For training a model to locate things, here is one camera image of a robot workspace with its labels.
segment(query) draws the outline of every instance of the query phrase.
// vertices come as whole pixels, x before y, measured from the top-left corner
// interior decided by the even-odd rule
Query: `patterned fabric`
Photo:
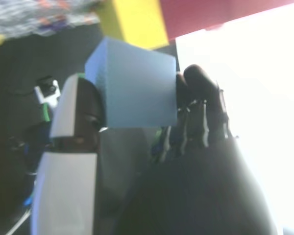
[[[100,0],[0,0],[0,35],[17,38],[99,22],[90,7]]]

